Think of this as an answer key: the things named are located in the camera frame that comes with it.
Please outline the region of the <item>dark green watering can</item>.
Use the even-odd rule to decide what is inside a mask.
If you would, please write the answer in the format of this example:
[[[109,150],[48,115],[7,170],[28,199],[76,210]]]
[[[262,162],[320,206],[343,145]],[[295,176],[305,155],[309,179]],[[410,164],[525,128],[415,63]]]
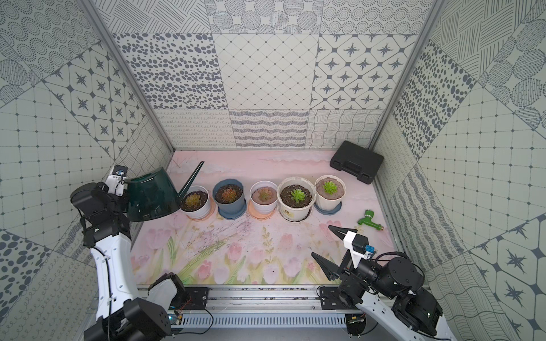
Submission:
[[[126,216],[131,222],[156,220],[175,213],[203,167],[201,161],[182,189],[176,190],[169,174],[163,167],[151,173],[127,180]]]

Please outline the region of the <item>white pot bright green succulent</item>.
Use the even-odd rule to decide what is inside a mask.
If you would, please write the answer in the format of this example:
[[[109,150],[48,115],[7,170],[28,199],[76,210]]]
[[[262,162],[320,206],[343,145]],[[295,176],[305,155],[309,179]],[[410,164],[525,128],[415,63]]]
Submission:
[[[336,176],[325,175],[315,182],[317,199],[315,206],[324,215],[334,215],[342,207],[342,200],[346,195],[345,183]]]

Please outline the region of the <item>white pot yellow-brown succulent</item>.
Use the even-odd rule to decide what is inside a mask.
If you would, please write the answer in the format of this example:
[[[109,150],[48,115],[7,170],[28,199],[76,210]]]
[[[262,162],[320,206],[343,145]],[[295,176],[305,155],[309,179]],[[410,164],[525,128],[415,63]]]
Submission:
[[[213,200],[203,186],[191,186],[181,200],[182,212],[191,220],[204,220],[213,212]]]

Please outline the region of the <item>white pot pink succulent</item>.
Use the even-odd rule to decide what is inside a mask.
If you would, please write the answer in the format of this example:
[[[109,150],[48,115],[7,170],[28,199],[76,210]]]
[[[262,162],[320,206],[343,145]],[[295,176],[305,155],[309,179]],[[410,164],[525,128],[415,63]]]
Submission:
[[[248,213],[257,220],[267,220],[277,209],[277,185],[268,180],[255,183],[250,189]]]

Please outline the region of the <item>blue-grey pot red succulent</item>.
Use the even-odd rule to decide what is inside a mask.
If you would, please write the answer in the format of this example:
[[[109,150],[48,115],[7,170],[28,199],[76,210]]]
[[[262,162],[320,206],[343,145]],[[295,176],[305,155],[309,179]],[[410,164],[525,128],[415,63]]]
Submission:
[[[243,185],[236,179],[225,179],[213,188],[213,199],[218,213],[227,220],[241,217],[247,208]]]

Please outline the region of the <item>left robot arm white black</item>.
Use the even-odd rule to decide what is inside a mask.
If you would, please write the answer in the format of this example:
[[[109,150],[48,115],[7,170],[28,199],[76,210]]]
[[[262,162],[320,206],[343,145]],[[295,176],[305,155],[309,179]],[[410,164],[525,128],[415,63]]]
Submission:
[[[163,340],[172,334],[168,311],[186,300],[180,278],[161,275],[142,298],[133,274],[129,220],[119,198],[104,183],[88,183],[71,194],[80,213],[83,245],[90,249],[98,275],[96,322],[85,340]]]

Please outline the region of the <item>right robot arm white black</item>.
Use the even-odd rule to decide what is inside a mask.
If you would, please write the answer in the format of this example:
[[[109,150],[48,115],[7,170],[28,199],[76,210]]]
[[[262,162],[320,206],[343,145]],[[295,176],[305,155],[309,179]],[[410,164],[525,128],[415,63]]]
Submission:
[[[344,244],[340,264],[313,253],[330,281],[339,281],[328,301],[371,317],[397,340],[455,340],[438,300],[425,288],[425,275],[403,252],[377,254],[356,229],[330,225]]]

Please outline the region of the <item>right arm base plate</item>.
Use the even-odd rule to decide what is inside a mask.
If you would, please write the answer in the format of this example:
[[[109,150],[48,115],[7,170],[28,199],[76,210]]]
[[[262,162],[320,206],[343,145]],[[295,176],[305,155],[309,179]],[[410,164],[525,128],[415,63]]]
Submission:
[[[337,286],[319,286],[317,296],[324,311],[349,310],[351,307],[340,299],[340,291]]]

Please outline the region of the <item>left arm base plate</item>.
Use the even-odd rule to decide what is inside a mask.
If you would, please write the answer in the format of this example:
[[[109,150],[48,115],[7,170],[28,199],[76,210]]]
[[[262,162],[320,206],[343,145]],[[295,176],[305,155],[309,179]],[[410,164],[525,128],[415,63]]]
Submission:
[[[204,311],[207,308],[209,287],[191,286],[185,288],[185,300],[180,309],[192,311]]]

